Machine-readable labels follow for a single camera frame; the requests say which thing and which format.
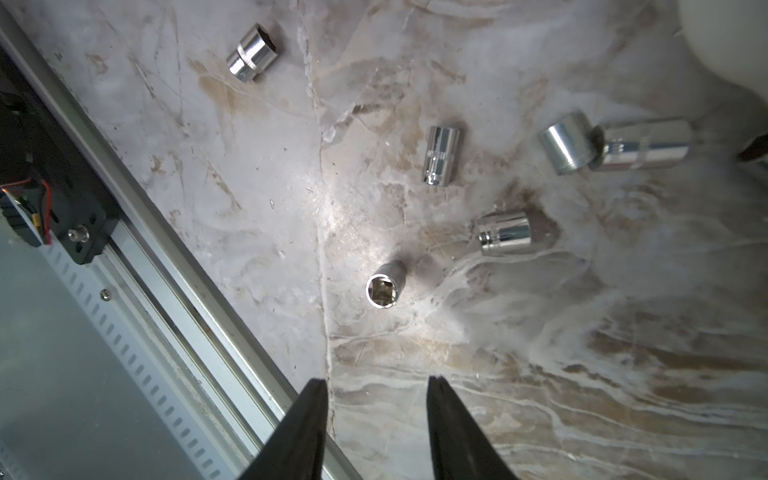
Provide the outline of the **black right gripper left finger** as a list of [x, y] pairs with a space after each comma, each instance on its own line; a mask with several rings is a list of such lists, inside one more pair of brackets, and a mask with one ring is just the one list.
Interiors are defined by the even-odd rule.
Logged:
[[312, 379], [239, 479], [321, 479], [327, 419], [327, 383]]

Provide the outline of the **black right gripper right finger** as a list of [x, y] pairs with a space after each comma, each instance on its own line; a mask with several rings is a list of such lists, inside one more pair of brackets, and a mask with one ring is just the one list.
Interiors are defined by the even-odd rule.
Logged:
[[426, 409], [435, 479], [518, 479], [444, 377], [429, 378]]

